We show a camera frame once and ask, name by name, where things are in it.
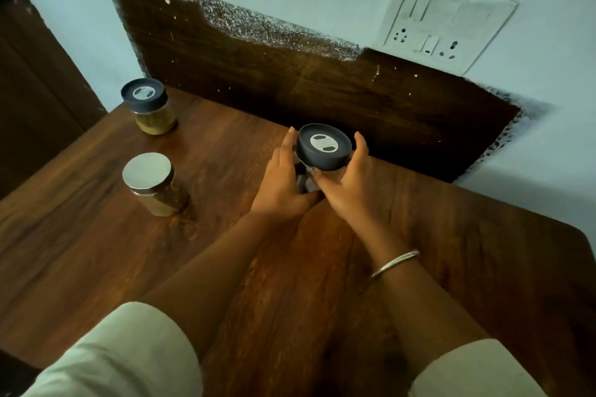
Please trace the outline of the white right sleeve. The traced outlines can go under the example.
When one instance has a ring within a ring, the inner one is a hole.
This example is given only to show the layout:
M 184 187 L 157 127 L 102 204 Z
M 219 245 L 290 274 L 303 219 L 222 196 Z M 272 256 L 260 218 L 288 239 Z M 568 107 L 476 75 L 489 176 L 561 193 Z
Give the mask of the white right sleeve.
M 474 341 L 428 365 L 408 397 L 547 397 L 534 378 L 497 340 Z

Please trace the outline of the dark-lidded glass jar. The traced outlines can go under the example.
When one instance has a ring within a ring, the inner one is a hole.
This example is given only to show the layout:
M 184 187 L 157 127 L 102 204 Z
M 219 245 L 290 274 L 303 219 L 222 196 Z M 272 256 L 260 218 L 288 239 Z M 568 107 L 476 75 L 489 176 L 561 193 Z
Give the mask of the dark-lidded glass jar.
M 308 169 L 316 167 L 339 181 L 351 159 L 352 142 L 341 130 L 323 123 L 304 125 L 294 145 L 294 169 L 299 193 L 318 191 Z

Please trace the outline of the silver bangle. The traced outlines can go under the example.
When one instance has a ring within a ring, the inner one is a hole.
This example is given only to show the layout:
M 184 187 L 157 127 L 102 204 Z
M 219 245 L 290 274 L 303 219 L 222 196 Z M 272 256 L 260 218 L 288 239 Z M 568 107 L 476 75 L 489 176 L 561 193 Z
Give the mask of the silver bangle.
M 419 255 L 420 255 L 420 251 L 418 251 L 418 250 L 412 250 L 410 252 L 404 253 L 403 255 L 400 255 L 397 258 L 394 258 L 391 261 L 389 261 L 388 263 L 381 266 L 378 270 L 376 270 L 374 273 L 372 273 L 372 275 L 370 276 L 370 279 L 376 280 L 382 274 L 384 274 L 386 271 L 389 271 L 390 269 L 394 268 L 395 266 L 398 266 L 399 264 L 406 262 L 410 259 L 417 258 Z

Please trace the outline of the dark-lidded jar of yellow spice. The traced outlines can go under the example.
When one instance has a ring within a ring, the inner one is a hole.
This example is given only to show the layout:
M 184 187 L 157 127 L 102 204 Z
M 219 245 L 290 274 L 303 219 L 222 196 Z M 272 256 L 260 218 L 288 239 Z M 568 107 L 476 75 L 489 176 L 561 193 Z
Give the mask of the dark-lidded jar of yellow spice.
M 153 78 L 131 80 L 123 85 L 120 95 L 133 113 L 138 127 L 146 134 L 160 136 L 175 128 L 176 115 L 160 81 Z

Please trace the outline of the white wall switchboard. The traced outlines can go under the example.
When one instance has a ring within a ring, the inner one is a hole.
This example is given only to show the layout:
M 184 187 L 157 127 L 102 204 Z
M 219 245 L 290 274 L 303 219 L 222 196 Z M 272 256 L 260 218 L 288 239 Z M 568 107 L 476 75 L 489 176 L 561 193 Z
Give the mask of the white wall switchboard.
M 515 0 L 389 0 L 370 48 L 462 77 L 517 8 Z

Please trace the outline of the person's right hand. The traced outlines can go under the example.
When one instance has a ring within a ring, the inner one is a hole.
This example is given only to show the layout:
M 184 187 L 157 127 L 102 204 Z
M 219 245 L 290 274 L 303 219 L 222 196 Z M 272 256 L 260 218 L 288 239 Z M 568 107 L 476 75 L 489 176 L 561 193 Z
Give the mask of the person's right hand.
M 381 214 L 375 164 L 364 136 L 354 134 L 356 150 L 339 185 L 321 190 L 333 210 L 345 220 L 364 242 L 390 236 L 390 227 Z

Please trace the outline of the white left sleeve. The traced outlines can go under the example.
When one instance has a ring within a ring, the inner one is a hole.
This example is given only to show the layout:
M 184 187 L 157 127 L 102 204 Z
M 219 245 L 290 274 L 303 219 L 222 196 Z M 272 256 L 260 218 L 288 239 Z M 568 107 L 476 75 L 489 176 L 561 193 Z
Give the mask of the white left sleeve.
M 22 397 L 203 397 L 198 357 L 162 311 L 125 303 L 41 372 Z

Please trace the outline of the silver-lidded glass jar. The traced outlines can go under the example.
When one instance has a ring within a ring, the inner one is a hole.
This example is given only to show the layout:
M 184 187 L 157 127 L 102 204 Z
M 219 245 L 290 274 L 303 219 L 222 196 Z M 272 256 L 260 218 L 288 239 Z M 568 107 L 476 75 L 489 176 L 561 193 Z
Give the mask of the silver-lidded glass jar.
M 161 153 L 148 152 L 130 159 L 123 168 L 122 178 L 154 216 L 176 215 L 190 201 L 189 193 L 177 177 L 171 161 Z

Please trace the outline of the person's right forearm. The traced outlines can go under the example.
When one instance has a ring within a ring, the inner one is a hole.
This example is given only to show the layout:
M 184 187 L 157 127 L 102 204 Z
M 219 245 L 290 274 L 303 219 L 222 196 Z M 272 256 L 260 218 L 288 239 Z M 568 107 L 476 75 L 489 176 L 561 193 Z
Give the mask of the person's right forearm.
M 406 247 L 392 229 L 389 237 L 381 237 L 376 242 L 359 239 L 376 270 L 413 250 Z M 413 373 L 419 374 L 456 348 L 489 338 L 421 265 L 419 256 L 386 271 L 376 280 L 386 296 L 391 320 Z

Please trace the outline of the dark wooden cabinet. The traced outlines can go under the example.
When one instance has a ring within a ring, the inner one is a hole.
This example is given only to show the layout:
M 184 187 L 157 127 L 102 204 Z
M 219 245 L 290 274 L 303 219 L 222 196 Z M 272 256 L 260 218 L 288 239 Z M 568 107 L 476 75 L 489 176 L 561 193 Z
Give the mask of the dark wooden cabinet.
M 107 111 L 30 0 L 0 0 L 0 200 Z

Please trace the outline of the dark wooden back panel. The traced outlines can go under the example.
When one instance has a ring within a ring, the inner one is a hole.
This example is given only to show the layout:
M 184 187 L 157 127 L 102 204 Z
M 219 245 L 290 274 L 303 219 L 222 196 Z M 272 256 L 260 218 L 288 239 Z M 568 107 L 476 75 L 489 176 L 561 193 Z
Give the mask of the dark wooden back panel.
M 143 75 L 285 126 L 359 131 L 445 182 L 511 141 L 523 111 L 439 70 L 221 0 L 112 0 Z

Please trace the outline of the person's left hand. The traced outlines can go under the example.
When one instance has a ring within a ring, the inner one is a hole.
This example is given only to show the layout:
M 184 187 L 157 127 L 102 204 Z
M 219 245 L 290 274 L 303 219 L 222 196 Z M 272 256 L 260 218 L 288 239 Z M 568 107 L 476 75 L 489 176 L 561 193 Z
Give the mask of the person's left hand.
M 268 224 L 281 224 L 304 215 L 299 208 L 299 190 L 294 169 L 294 142 L 297 131 L 290 127 L 281 145 L 274 149 L 254 199 L 250 217 Z

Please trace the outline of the white sleeve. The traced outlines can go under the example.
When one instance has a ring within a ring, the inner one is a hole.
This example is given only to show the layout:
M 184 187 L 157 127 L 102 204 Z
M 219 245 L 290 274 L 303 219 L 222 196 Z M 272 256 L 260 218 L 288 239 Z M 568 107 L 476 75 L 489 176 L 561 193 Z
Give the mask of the white sleeve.
M 203 397 L 198 357 L 162 311 L 125 303 L 41 372 L 22 397 Z
M 497 340 L 474 341 L 428 365 L 408 397 L 547 397 L 534 378 Z

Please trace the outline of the person's left forearm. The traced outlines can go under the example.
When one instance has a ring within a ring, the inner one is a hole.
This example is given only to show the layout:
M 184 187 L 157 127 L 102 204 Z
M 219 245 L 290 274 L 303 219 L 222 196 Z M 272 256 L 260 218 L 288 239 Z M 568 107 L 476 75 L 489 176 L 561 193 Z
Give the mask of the person's left forearm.
M 167 315 L 183 331 L 201 362 L 261 245 L 298 218 L 250 211 L 140 302 Z

